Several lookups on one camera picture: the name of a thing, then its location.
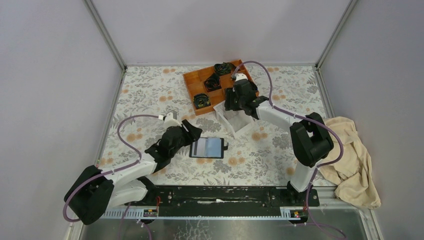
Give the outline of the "white plastic card box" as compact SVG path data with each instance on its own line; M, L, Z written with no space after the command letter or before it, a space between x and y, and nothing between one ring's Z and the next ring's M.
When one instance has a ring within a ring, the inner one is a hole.
M255 121L243 110L225 110L225 102L222 101L213 107L216 119L235 138L240 138L254 128Z

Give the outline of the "black leather card holder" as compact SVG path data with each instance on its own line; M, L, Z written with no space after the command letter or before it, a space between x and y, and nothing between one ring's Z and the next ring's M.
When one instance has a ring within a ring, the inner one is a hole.
M200 137L190 145L189 157L202 159L223 159L229 145L223 138Z

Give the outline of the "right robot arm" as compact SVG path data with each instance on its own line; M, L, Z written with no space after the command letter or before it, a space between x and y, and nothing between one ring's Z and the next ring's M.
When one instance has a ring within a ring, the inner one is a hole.
M246 77L234 80L233 86L225 89L224 108L226 111L242 111L247 116L289 132L298 164L289 181L292 189L287 191L286 198L293 206L301 205L307 199L305 191L314 179L317 162L334 148L322 117L315 112L296 116L271 105L268 97L257 95L256 85Z

